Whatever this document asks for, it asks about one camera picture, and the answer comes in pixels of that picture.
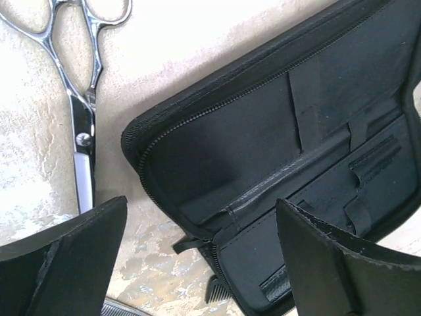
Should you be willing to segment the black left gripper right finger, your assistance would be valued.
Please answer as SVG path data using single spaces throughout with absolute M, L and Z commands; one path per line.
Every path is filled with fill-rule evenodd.
M 282 255 L 299 315 L 419 315 L 420 258 L 369 242 L 279 199 Z

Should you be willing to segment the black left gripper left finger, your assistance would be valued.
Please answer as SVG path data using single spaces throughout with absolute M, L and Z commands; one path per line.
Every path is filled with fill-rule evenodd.
M 1 246 L 1 314 L 99 315 L 126 220 L 118 196 Z

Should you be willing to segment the black tail comb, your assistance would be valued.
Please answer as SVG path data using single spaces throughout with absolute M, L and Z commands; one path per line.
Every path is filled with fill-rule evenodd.
M 146 316 L 147 313 L 116 300 L 105 298 L 100 316 Z

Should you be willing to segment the black zip tool case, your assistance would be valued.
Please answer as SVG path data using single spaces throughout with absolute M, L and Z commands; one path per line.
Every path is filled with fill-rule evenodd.
M 375 242 L 420 206 L 419 1 L 338 1 L 135 118 L 122 152 L 246 315 L 293 296 L 276 201 Z

